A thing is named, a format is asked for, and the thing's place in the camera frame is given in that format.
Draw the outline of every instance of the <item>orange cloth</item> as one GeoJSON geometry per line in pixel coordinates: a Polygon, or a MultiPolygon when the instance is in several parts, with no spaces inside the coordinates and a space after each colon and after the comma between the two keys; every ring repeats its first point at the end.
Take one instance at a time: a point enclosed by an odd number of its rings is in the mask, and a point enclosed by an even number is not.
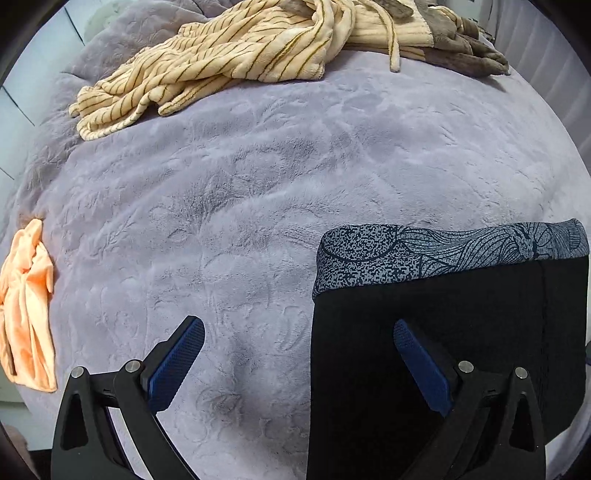
{"type": "Polygon", "coordinates": [[[0,271],[0,363],[10,381],[53,392],[56,353],[47,308],[53,263],[41,243],[42,227],[34,219],[16,232],[0,271]]]}

